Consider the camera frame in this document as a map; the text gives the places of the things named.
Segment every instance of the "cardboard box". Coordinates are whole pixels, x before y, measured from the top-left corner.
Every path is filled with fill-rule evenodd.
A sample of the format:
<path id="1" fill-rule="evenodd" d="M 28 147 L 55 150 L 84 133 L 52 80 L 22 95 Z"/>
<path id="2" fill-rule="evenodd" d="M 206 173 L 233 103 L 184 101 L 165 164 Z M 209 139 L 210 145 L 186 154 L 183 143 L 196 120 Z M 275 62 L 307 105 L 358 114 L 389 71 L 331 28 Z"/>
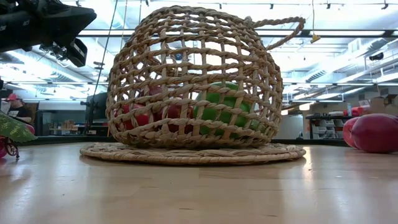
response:
<path id="1" fill-rule="evenodd" d="M 359 105 L 364 108 L 364 114 L 384 113 L 398 116 L 398 95 L 395 94 L 361 100 Z"/>

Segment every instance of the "pink object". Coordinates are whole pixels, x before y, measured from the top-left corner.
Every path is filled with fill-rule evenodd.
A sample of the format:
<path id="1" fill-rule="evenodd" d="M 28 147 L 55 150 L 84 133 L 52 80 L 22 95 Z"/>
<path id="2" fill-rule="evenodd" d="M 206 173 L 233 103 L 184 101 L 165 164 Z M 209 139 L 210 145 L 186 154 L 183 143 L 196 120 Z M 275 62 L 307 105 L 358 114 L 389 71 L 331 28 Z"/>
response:
<path id="1" fill-rule="evenodd" d="M 4 147 L 4 143 L 0 140 L 0 158 L 3 158 L 6 155 L 6 148 Z"/>
<path id="2" fill-rule="evenodd" d="M 398 117 L 389 114 L 367 114 L 352 128 L 352 138 L 358 149 L 372 153 L 398 151 Z"/>
<path id="3" fill-rule="evenodd" d="M 353 126 L 355 124 L 355 122 L 359 119 L 359 117 L 357 118 L 351 118 L 348 121 L 345 122 L 344 127 L 343 127 L 343 139 L 344 141 L 347 143 L 347 145 L 357 149 L 358 147 L 356 147 L 354 139 L 352 137 L 352 130 L 353 130 Z"/>
<path id="4" fill-rule="evenodd" d="M 8 100 L 8 101 L 14 101 L 14 100 L 16 100 L 16 99 L 18 99 L 17 95 L 11 93 L 11 94 L 8 96 L 8 99 L 7 99 L 7 100 Z"/>
<path id="5" fill-rule="evenodd" d="M 27 124 L 26 127 L 29 129 L 29 131 L 31 131 L 32 134 L 35 134 L 35 128 L 33 128 L 32 125 Z"/>

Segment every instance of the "round wicker mat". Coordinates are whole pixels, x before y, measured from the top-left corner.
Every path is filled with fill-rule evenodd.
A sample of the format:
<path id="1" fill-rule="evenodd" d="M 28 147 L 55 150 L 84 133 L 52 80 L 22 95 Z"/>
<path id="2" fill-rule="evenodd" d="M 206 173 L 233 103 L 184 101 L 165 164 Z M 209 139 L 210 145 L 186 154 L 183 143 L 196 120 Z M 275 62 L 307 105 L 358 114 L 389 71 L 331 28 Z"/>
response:
<path id="1" fill-rule="evenodd" d="M 257 164 L 268 161 L 298 159 L 305 150 L 294 145 L 266 144 L 257 149 L 165 150 L 138 149 L 121 143 L 94 143 L 80 149 L 84 156 L 109 161 L 145 162 L 152 164 Z"/>

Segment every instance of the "table surface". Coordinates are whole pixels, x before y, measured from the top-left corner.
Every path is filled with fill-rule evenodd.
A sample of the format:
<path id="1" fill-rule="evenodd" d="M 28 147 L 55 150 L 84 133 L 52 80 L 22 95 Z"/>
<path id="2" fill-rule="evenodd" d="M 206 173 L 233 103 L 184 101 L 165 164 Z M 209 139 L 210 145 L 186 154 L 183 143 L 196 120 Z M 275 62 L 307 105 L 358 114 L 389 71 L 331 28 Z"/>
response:
<path id="1" fill-rule="evenodd" d="M 86 144 L 0 159 L 1 224 L 397 223 L 398 155 L 304 146 L 291 162 L 170 167 L 89 159 Z"/>

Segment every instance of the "black equipment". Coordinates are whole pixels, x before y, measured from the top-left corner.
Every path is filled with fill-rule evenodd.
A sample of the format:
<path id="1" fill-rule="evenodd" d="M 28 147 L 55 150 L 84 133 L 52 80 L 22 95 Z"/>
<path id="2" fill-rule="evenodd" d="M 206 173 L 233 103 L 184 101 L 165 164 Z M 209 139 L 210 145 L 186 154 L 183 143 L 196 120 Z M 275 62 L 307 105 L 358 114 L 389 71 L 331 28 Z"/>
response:
<path id="1" fill-rule="evenodd" d="M 59 0 L 0 0 L 0 52 L 42 44 L 57 60 L 85 66 L 87 47 L 76 36 L 96 16 L 92 9 Z"/>
<path id="2" fill-rule="evenodd" d="M 378 53 L 377 55 L 372 55 L 369 57 L 369 60 L 374 61 L 374 60 L 381 60 L 384 58 L 383 52 Z"/>
<path id="3" fill-rule="evenodd" d="M 108 93 L 97 93 L 93 96 L 87 96 L 86 102 L 80 102 L 81 105 L 86 105 L 85 134 L 91 129 L 94 119 L 106 119 L 105 110 L 107 98 Z"/>

